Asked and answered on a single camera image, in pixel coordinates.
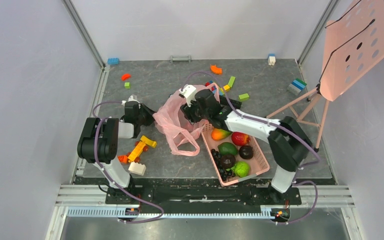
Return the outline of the pink plastic bag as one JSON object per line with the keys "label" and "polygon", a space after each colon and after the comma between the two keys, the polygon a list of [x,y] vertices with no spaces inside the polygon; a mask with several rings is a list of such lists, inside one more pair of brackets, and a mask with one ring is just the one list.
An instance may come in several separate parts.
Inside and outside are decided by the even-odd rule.
{"label": "pink plastic bag", "polygon": [[180,97],[181,90],[176,90],[167,101],[153,114],[157,130],[165,135],[173,155],[193,157],[200,153],[197,143],[208,120],[200,120],[191,124],[181,111],[187,101]]}

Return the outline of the red fake fruit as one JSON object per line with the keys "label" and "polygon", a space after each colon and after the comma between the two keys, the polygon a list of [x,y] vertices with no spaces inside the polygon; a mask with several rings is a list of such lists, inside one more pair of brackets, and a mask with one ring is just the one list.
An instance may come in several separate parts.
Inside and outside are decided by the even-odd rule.
{"label": "red fake fruit", "polygon": [[241,133],[241,132],[233,132],[231,134],[231,141],[236,146],[245,146],[247,145],[251,140],[251,137],[248,134]]}

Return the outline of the dark fake mangosteen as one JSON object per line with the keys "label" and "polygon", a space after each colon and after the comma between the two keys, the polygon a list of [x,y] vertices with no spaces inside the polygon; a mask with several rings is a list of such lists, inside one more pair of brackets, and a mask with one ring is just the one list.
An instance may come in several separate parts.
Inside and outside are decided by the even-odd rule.
{"label": "dark fake mangosteen", "polygon": [[220,165],[223,169],[231,169],[236,164],[236,157],[233,154],[225,154],[220,158]]}

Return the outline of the light green fake round fruit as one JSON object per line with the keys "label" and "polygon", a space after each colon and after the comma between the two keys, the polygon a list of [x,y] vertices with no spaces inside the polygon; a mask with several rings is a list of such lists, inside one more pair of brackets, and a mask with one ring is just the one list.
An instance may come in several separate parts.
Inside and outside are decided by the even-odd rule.
{"label": "light green fake round fruit", "polygon": [[232,167],[232,170],[236,177],[243,178],[247,177],[251,171],[251,167],[247,162],[238,161]]}

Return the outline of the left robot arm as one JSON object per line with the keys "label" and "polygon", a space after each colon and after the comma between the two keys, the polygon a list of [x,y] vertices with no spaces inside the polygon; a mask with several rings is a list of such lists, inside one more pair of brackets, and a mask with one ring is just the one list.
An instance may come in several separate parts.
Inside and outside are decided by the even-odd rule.
{"label": "left robot arm", "polygon": [[118,197],[125,204],[133,203],[137,190],[130,186],[131,175],[116,158],[119,139],[135,139],[142,126],[154,123],[154,114],[144,103],[129,100],[124,114],[117,117],[88,117],[77,144],[77,155],[97,167],[112,188],[119,188]]}

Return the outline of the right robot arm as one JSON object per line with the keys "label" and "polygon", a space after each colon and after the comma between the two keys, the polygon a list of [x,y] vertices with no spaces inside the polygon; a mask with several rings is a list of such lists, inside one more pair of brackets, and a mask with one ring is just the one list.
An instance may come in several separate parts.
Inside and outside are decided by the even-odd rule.
{"label": "right robot arm", "polygon": [[268,191],[269,199],[282,204],[289,198],[288,190],[298,168],[313,151],[311,141],[295,119],[268,119],[247,114],[235,109],[231,102],[222,105],[210,89],[198,90],[193,85],[181,88],[179,95],[186,101],[180,109],[190,123],[207,120],[217,129],[247,134],[268,143],[277,164]]}

